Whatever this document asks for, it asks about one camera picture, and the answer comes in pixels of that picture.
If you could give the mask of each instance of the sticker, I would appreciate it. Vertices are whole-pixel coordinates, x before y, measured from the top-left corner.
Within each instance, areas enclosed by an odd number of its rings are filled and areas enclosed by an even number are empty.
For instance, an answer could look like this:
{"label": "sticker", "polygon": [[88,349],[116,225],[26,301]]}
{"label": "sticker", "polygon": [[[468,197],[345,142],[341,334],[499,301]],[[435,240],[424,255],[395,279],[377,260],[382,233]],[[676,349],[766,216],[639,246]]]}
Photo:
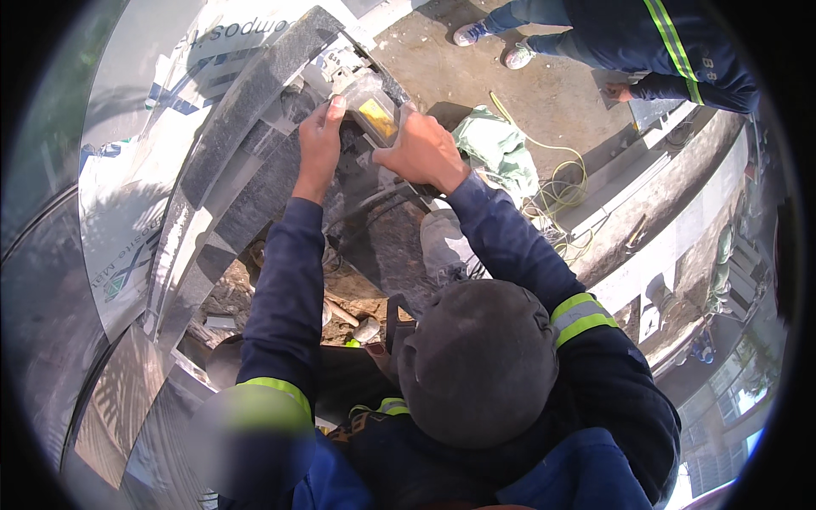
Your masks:
{"label": "sticker", "polygon": [[387,140],[397,132],[397,124],[385,113],[379,104],[373,99],[367,100],[360,107],[360,113],[368,119],[368,122]]}

